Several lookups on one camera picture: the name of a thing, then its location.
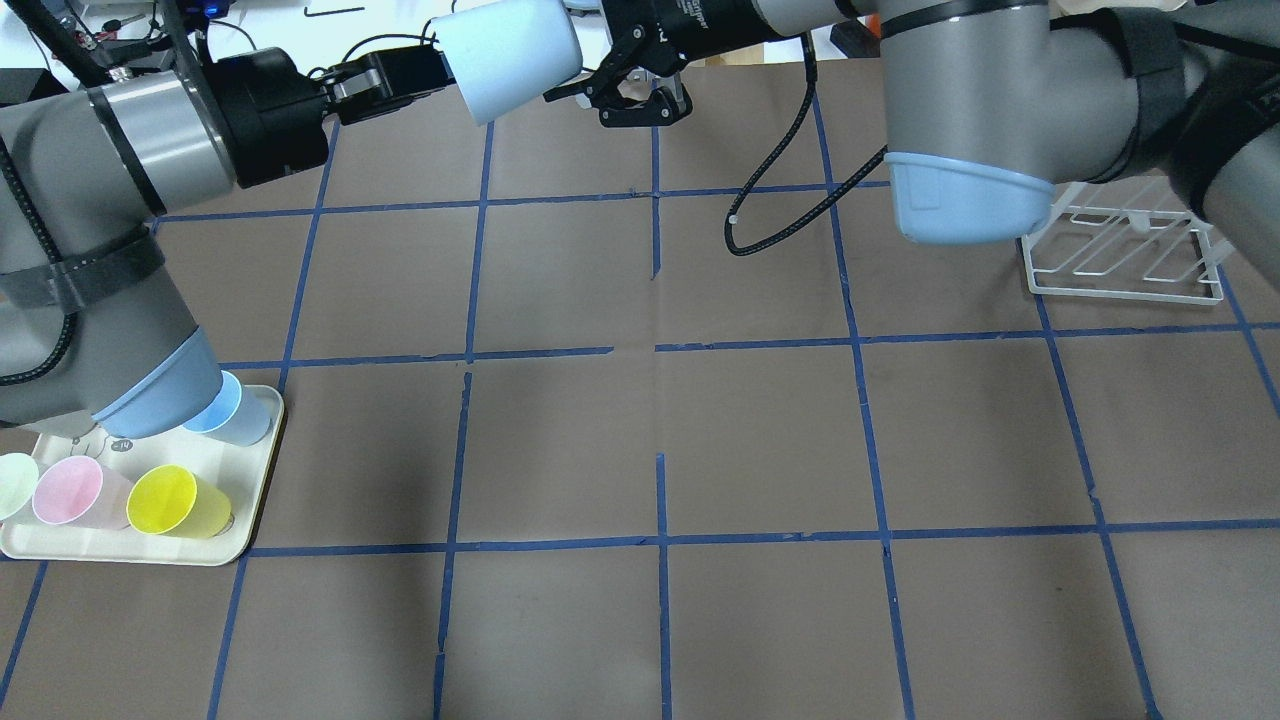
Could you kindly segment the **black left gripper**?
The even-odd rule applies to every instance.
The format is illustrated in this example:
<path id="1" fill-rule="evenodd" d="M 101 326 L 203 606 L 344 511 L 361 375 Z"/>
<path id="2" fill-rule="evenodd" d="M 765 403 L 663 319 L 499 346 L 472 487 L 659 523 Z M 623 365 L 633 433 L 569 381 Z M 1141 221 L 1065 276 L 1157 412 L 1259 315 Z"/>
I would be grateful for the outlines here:
<path id="1" fill-rule="evenodd" d="M 316 78 L 270 47 L 215 61 L 205 77 L 243 190 L 323 165 L 329 158 L 325 119 L 360 123 L 451 86 L 447 60 L 428 45 L 369 53 Z"/>

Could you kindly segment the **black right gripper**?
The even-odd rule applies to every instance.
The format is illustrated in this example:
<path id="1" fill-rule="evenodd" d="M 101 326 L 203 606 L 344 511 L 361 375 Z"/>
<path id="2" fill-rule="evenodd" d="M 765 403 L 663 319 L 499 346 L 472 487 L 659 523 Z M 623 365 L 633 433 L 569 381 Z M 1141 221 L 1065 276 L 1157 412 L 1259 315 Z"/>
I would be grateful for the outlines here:
<path id="1" fill-rule="evenodd" d="M 635 67 L 672 76 L 689 63 L 771 40 L 771 27 L 753 1 L 603 1 L 614 44 L 581 79 L 544 92 L 545 102 L 585 96 L 605 128 L 668 127 L 692 113 L 681 85 L 652 88 L 640 100 L 623 91 Z"/>

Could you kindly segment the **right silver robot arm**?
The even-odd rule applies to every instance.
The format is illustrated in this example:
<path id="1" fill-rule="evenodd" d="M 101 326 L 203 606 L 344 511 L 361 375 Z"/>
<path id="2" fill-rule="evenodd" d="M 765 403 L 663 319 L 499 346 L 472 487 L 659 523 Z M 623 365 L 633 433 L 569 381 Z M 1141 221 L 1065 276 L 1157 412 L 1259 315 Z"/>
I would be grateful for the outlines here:
<path id="1" fill-rule="evenodd" d="M 1042 228 L 1059 184 L 1161 170 L 1175 195 L 1277 279 L 1277 4 L 1165 12 L 1046 1 L 605 1 L 611 51 L 547 100 L 613 127 L 666 126 L 682 88 L 623 97 L 634 69 L 687 64 L 879 14 L 895 214 L 919 243 Z"/>

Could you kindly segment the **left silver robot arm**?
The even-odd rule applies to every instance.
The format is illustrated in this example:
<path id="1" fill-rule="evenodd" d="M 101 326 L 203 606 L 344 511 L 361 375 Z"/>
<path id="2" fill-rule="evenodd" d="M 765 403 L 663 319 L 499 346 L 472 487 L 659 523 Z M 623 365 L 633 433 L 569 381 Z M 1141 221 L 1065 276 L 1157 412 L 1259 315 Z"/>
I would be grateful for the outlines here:
<path id="1" fill-rule="evenodd" d="M 151 222 L 321 167 L 352 124 L 454 83 L 428 38 L 300 72 L 278 47 L 210 59 L 207 18 L 159 17 L 175 64 L 3 110 L 3 424 L 142 439 L 221 388 Z"/>

